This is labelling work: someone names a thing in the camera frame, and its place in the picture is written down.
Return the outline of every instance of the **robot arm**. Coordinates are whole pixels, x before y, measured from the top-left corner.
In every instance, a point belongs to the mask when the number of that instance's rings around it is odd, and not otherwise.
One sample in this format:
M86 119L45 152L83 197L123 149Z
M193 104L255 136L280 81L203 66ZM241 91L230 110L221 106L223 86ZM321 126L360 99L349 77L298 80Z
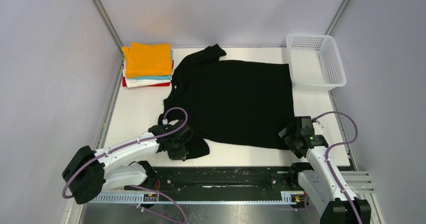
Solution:
M145 186L153 182L149 179L154 174L152 167L146 161L132 162L135 159L167 151L171 160L185 160L188 154L185 143L192 137L192 130L187 125L174 134L155 138L177 129L183 123L179 120L168 125L153 126L136 138L112 147L94 151L89 146L79 149L62 173L65 182L81 166L92 159L97 160L81 171L69 185L77 204L94 199L104 190L127 185Z
M322 135L315 135L309 116L296 117L279 136L298 158L308 160L308 163L292 164L288 182L306 191L321 215L320 223L358 223L352 204L362 223L370 223L369 203L357 198L332 157L326 159L329 145Z

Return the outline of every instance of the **white plastic basket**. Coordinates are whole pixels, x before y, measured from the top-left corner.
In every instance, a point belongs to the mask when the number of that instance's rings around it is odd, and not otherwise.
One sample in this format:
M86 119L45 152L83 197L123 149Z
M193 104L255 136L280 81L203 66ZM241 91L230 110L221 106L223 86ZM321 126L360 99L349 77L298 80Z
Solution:
M346 84L336 41L321 34L288 34L287 57L294 89L329 91Z

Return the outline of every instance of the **gray wall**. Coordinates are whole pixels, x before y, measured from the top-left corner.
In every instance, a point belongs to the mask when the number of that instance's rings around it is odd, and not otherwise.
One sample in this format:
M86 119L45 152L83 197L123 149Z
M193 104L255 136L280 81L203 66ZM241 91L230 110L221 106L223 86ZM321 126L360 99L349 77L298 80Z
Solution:
M324 33L342 0L102 0L123 43L173 47L285 46Z
M0 0L0 223L62 222L120 53L90 0Z
M352 0L335 31L348 83L341 109L386 223L424 223L426 0Z

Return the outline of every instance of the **white tabletop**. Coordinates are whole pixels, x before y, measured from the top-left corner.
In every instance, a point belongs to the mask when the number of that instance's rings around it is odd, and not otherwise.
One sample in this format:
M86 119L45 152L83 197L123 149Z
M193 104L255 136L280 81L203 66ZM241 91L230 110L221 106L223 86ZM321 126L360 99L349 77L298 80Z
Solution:
M287 63L286 48L223 48L227 55L221 60L244 60L274 64ZM173 49L175 67L188 54L201 48ZM110 147L132 139L157 124L158 116L163 113L163 100L169 96L169 87L120 87L113 112L105 147ZM332 111L332 103L327 92L293 91L295 116L316 117L326 111ZM338 123L334 115L321 118L324 128L314 124L315 133L324 135L331 145L342 141ZM210 154L186 161L171 161L167 153L162 152L145 156L152 166L290 166L297 159L289 150L266 149L251 146L239 146L206 140ZM331 155L339 166L349 166L349 159L344 146L332 149Z

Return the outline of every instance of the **folded towel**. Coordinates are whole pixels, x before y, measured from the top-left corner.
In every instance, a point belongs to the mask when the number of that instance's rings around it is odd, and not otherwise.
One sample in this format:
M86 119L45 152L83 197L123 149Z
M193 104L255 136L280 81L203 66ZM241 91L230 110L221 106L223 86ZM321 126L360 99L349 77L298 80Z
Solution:
M126 77L167 76L170 68L170 44L145 45L132 42L122 47L126 59Z
M123 87L142 87L142 86L169 86L170 79L168 80L157 80L157 79L134 79L126 77L126 60L123 61Z
M173 50L170 50L170 62L173 64ZM128 77L129 79L138 79L138 80L143 80L143 79L151 79L151 80L171 80L172 79L172 75L167 75L167 76L140 76L140 77Z

